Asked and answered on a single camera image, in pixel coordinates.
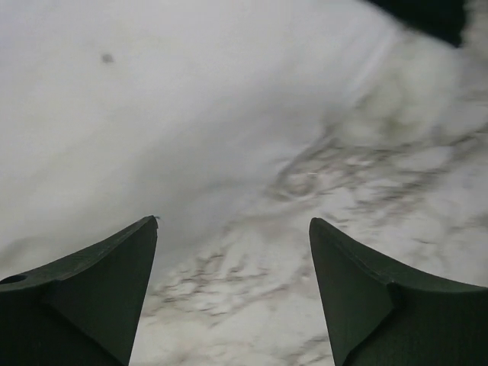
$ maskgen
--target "small gray spot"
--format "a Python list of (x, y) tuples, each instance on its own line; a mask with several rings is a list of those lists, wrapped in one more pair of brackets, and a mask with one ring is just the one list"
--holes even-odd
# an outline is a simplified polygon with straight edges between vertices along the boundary
[(101, 55), (101, 61), (103, 63), (114, 63), (114, 57), (110, 53), (104, 53)]

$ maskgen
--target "black object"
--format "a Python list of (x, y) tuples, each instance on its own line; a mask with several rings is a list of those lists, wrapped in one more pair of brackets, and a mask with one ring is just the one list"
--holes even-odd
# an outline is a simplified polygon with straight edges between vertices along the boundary
[(404, 24), (459, 47), (467, 23), (466, 0), (366, 0)]
[(0, 281), (1, 366), (127, 366), (156, 250), (146, 217)]
[(487, 288), (418, 271), (321, 219), (310, 243), (336, 366), (488, 365)]

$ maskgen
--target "dark green object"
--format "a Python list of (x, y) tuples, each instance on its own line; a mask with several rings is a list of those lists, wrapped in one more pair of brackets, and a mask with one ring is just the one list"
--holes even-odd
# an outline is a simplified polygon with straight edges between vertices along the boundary
[(156, 250), (146, 217), (0, 281), (1, 366), (127, 366)]
[(487, 288), (418, 271), (321, 219), (310, 244), (335, 366), (488, 365)]

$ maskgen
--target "marble surface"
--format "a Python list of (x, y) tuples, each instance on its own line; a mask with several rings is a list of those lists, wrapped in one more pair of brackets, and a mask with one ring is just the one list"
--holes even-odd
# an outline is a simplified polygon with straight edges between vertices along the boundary
[[(481, 10), (467, 49), (485, 63)], [(150, 289), (131, 364), (333, 366), (308, 242), (313, 217), (415, 268), (488, 286), (483, 85), (463, 91), (460, 139), (383, 152), (327, 146), (298, 162), (253, 212)]]

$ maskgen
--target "screw hole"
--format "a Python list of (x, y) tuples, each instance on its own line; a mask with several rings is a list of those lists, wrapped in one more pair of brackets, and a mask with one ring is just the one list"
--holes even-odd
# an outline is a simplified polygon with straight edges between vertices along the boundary
[(27, 278), (25, 274), (15, 274), (13, 276), (4, 278), (0, 281), (0, 284), (15, 284), (17, 282), (23, 281)]

